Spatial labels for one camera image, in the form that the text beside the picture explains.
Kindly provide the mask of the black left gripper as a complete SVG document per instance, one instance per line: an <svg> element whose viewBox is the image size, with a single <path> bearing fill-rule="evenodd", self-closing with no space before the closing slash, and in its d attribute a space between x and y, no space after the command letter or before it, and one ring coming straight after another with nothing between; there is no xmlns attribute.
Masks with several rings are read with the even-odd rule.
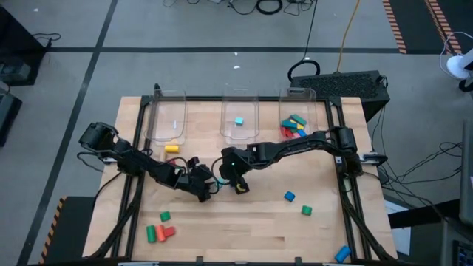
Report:
<svg viewBox="0 0 473 266"><path fill-rule="evenodd" d="M190 194L198 194L199 202L205 202L211 198L211 186L214 175L210 168L205 164L199 164L189 171L180 169L176 189L186 191Z"/></svg>

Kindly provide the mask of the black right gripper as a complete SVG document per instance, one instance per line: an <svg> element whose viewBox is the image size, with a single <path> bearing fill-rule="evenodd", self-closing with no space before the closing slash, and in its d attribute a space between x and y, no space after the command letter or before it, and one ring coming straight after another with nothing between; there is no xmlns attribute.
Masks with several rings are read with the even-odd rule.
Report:
<svg viewBox="0 0 473 266"><path fill-rule="evenodd" d="M235 187L237 194L248 193L250 189L242 175L251 170L253 152L248 149L228 147L224 148L221 154L222 165L219 167L221 177L227 184Z"/></svg>

